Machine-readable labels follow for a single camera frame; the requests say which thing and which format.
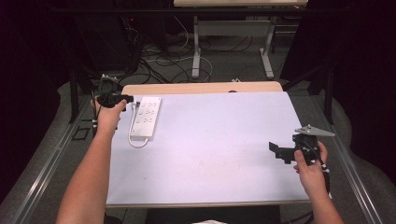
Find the white desk leg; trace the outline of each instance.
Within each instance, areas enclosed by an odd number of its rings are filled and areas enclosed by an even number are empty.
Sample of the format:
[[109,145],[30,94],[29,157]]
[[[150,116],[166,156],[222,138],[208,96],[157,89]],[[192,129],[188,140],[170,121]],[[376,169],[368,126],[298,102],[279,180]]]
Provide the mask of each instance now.
[[199,28],[198,28],[198,18],[194,17],[194,59],[192,61],[192,78],[199,77],[199,65],[201,60],[201,50],[199,48]]
[[272,17],[270,26],[268,27],[267,38],[265,40],[265,49],[260,49],[260,54],[262,55],[262,64],[264,65],[265,75],[268,79],[274,79],[274,73],[268,58],[268,52],[271,48],[271,40],[274,35],[275,25],[276,17]]

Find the human arm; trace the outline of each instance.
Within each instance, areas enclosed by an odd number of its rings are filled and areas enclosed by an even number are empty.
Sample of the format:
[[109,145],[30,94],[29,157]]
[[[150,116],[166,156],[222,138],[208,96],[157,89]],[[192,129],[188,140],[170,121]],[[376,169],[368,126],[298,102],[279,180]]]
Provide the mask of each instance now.
[[95,137],[62,198],[57,223],[103,223],[108,191],[111,141],[125,108],[100,108]]
[[[320,157],[326,162],[328,155],[327,149],[321,142],[318,142],[318,146],[320,148]],[[297,165],[294,168],[300,175],[301,183],[311,200],[315,222],[320,224],[344,223],[326,190],[325,180],[319,161],[316,161],[310,166],[306,165],[301,150],[296,150],[294,152],[294,159],[297,161]]]

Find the white tabletop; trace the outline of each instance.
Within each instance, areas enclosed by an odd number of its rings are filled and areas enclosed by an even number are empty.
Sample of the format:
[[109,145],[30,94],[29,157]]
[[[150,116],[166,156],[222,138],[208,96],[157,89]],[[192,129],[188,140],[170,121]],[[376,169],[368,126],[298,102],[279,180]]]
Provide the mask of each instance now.
[[108,207],[308,202],[292,164],[268,148],[293,147],[301,126],[286,92],[157,96],[162,107],[145,147],[129,145],[131,107],[121,113]]
[[176,7],[303,6],[307,0],[175,0]]

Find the desk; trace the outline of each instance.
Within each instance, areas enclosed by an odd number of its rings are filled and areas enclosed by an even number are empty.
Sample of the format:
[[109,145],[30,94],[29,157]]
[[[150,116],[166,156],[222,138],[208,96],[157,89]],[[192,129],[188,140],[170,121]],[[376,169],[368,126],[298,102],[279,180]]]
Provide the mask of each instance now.
[[268,148],[268,141],[292,147],[300,127],[278,83],[154,84],[123,93],[139,101],[146,87],[163,98],[154,137],[142,148],[129,145],[127,106],[113,139],[107,207],[308,202],[292,165]]
[[[307,0],[175,0],[176,7],[279,7],[303,6]],[[199,21],[194,17],[194,59],[191,76],[198,78],[201,49],[200,35],[256,35],[266,36],[264,49],[260,49],[265,75],[274,78],[274,73],[268,59],[271,40],[276,26],[276,17],[269,21]]]

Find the white power strip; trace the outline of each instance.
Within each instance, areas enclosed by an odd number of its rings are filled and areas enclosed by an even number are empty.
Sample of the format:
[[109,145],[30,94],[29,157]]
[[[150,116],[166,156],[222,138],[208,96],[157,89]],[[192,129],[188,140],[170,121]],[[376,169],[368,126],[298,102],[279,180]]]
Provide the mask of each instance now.
[[150,138],[154,134],[155,124],[161,106],[161,97],[143,97],[134,118],[131,136]]

